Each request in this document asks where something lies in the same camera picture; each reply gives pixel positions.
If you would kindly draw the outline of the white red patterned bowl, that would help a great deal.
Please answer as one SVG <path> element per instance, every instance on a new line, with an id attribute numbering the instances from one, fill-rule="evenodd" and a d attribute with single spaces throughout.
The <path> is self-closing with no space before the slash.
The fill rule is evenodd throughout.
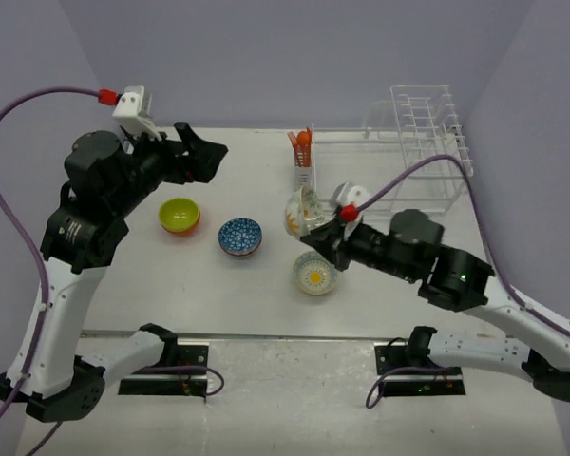
<path id="1" fill-rule="evenodd" d="M 245 251 L 261 244 L 260 225 L 251 218 L 232 218 L 218 231 L 218 245 L 229 250 Z"/>

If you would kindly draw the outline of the orange plastic bowl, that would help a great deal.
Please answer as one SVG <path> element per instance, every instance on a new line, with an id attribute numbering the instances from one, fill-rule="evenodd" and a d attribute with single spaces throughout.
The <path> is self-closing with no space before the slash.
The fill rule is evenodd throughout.
<path id="1" fill-rule="evenodd" d="M 176 236 L 192 234 L 201 220 L 200 213 L 175 212 L 159 216 L 163 230 Z"/>

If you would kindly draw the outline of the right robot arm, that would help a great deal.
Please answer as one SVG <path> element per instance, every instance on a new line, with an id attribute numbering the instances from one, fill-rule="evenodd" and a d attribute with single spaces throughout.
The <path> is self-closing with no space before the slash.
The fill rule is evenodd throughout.
<path id="1" fill-rule="evenodd" d="M 471 338 L 415 328 L 388 373 L 442 374 L 454 368 L 508 374 L 542 394 L 570 403 L 570 321 L 504 286 L 471 253 L 445 245 L 444 228 L 419 210 L 400 212 L 385 234 L 365 223 L 348 233 L 337 218 L 306 229 L 299 239 L 337 270 L 351 262 L 418 283 L 428 304 L 483 320 L 503 338 Z"/>

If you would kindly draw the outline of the orange patterned ceramic bowl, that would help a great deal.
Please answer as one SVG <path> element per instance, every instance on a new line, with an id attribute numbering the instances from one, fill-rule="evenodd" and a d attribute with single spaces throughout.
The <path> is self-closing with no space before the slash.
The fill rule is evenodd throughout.
<path id="1" fill-rule="evenodd" d="M 259 249 L 260 246 L 261 246 L 261 244 L 258 244 L 255 247 L 253 247 L 249 250 L 245 250 L 245 251 L 229 250 L 229 249 L 226 249 L 226 248 L 221 247 L 221 246 L 220 246 L 220 249 L 229 257 L 246 258 L 246 257 L 252 256 Z"/>

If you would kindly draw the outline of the rearmost grey bowl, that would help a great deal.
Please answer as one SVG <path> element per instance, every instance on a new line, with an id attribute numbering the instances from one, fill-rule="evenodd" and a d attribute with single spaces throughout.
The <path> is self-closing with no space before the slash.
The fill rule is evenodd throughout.
<path id="1" fill-rule="evenodd" d="M 286 203 L 284 216 L 286 232 L 296 239 L 307 236 L 328 221 L 322 202 L 309 184 L 301 185 L 292 194 Z"/>

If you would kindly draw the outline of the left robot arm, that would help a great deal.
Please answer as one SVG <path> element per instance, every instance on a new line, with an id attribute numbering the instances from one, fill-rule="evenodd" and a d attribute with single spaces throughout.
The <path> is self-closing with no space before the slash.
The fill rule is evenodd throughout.
<path id="1" fill-rule="evenodd" d="M 202 139 L 188 123 L 174 131 L 156 139 L 141 134 L 131 151 L 112 132 L 86 133 L 66 157 L 67 181 L 41 243 L 43 277 L 23 353 L 0 373 L 0 400 L 25 404 L 41 423 L 81 420 L 125 377 L 167 373 L 178 364 L 177 337 L 151 323 L 113 354 L 76 352 L 92 298 L 129 232 L 126 218 L 164 182 L 210 182 L 226 157 L 226 145 Z"/>

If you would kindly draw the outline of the lime green plastic bowl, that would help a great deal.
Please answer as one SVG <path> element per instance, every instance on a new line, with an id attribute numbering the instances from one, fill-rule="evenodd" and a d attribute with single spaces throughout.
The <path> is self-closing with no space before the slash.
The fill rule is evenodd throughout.
<path id="1" fill-rule="evenodd" d="M 200 218 L 200 208 L 191 199 L 175 198 L 159 209 L 159 221 L 165 230 L 179 232 L 190 229 Z"/>

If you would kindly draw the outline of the tan yellow rimmed bowl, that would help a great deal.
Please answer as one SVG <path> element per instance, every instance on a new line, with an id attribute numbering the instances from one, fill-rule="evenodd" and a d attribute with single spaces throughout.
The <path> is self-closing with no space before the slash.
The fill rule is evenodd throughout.
<path id="1" fill-rule="evenodd" d="M 293 280 L 303 293 L 326 295 L 336 287 L 338 272 L 323 256 L 309 251 L 295 260 Z"/>

